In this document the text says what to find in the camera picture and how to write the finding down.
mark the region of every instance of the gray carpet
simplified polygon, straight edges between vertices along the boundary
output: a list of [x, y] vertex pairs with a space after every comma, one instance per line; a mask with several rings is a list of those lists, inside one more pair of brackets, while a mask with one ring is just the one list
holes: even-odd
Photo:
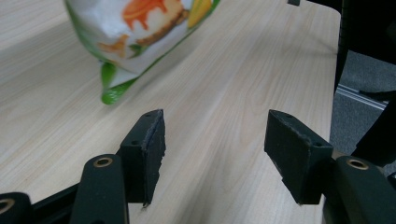
[[[340, 84], [359, 91], [396, 91], [396, 65], [349, 51]], [[382, 110], [336, 93], [332, 108], [330, 143], [350, 154]], [[396, 163], [385, 174], [396, 172]]]

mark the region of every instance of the snack bag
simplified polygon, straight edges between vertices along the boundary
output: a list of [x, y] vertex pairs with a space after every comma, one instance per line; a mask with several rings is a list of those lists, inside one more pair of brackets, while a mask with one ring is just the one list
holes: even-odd
[[194, 31], [219, 0], [65, 0], [79, 40], [102, 64], [102, 101], [115, 103]]

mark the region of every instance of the light wood tabletop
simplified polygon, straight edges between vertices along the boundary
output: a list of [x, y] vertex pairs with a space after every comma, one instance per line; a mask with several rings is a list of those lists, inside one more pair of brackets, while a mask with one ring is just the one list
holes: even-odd
[[279, 0], [222, 0], [205, 23], [114, 105], [100, 64], [62, 1], [2, 2], [0, 193], [32, 203], [115, 153], [139, 117], [163, 108], [166, 152], [152, 204], [131, 223], [321, 223], [294, 202], [263, 151], [269, 109], [329, 139], [340, 15]]

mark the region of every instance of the food package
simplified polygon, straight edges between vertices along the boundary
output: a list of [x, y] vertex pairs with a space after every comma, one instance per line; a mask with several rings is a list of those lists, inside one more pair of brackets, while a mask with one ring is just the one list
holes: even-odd
[[102, 101], [115, 103], [193, 32], [219, 0], [65, 0], [80, 42], [102, 63]]

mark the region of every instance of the wood grain surface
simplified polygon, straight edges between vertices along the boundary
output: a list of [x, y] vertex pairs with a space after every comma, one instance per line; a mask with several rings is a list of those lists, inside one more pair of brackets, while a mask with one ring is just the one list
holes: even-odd
[[294, 203], [263, 151], [277, 109], [329, 139], [340, 16], [278, 0], [222, 0], [193, 35], [115, 105], [100, 101], [99, 62], [62, 1], [2, 2], [0, 193], [33, 203], [115, 153], [140, 115], [163, 108], [166, 155], [152, 205], [131, 223], [321, 223]]

